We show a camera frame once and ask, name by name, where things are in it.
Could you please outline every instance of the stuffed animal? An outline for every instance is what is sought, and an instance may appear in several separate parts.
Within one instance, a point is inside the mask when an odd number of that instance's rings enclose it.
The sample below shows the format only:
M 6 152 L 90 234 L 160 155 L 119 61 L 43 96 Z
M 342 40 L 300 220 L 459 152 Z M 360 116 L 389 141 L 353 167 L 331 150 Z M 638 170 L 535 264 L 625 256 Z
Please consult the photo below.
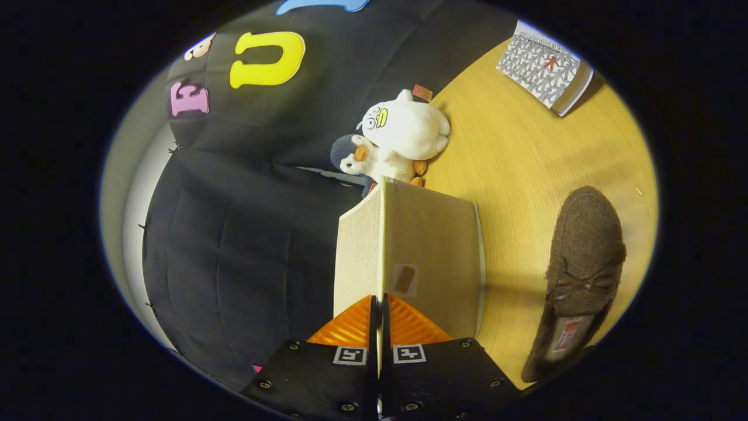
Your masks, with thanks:
M 382 151 L 369 139 L 361 135 L 345 135 L 332 145 L 330 161 L 341 172 L 350 175 L 366 175 L 373 183 L 380 183 L 386 176 L 416 186 L 423 185 L 423 175 L 428 165 L 426 161 L 412 161 L 392 151 Z M 372 183 L 368 183 L 363 196 Z
M 356 129 L 380 151 L 394 151 L 409 160 L 427 160 L 447 147 L 450 123 L 434 106 L 413 101 L 403 89 L 396 100 L 369 108 Z

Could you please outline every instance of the red tag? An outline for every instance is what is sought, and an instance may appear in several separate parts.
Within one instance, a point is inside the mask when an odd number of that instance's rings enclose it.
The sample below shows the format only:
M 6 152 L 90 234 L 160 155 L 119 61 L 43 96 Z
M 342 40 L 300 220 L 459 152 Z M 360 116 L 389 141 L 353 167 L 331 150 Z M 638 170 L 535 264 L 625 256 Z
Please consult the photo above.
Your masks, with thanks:
M 429 89 L 424 88 L 421 85 L 415 85 L 413 87 L 413 95 L 419 98 L 423 98 L 426 100 L 427 103 L 431 102 L 431 99 L 434 97 L 434 93 L 431 92 Z
M 561 337 L 559 337 L 559 341 L 554 347 L 554 352 L 564 351 L 566 348 L 568 348 L 568 346 L 571 344 L 571 340 L 577 333 L 577 329 L 579 329 L 579 322 L 581 320 L 581 318 L 576 318 L 566 322 L 566 326 L 564 327 L 563 332 L 561 332 Z

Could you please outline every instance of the book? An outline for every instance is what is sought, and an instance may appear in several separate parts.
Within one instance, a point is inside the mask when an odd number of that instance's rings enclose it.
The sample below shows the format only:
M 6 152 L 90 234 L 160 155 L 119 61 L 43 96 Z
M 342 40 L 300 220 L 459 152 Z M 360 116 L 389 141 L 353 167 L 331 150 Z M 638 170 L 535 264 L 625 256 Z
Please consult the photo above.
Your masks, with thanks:
M 579 100 L 594 73 L 571 50 L 520 20 L 496 68 L 561 117 Z
M 477 336 L 485 254 L 474 203 L 384 178 L 340 217 L 336 253 L 333 316 L 389 293 L 454 339 Z

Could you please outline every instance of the wooden table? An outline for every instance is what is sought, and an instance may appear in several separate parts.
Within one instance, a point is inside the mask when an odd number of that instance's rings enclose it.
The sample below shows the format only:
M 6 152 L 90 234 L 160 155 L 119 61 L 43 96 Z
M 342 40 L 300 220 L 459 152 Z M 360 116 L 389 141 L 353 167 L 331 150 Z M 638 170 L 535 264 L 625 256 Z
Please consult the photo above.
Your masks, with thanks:
M 457 76 L 431 102 L 452 124 L 426 188 L 476 202 L 488 271 L 478 340 L 519 388 L 546 292 L 545 271 L 561 204 L 598 188 L 616 207 L 628 257 L 600 340 L 631 304 L 649 267 L 658 193 L 644 135 L 607 85 L 564 118 L 496 70 L 509 41 Z

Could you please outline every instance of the orange plush foot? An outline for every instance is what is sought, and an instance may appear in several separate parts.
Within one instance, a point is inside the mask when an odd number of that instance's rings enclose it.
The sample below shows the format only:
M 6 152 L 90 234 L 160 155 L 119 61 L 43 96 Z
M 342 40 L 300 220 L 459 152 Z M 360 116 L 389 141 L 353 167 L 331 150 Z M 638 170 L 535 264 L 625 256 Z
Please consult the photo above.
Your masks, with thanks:
M 429 167 L 429 163 L 427 161 L 413 161 L 413 170 L 415 170 L 416 174 L 423 175 L 426 173 L 426 169 Z

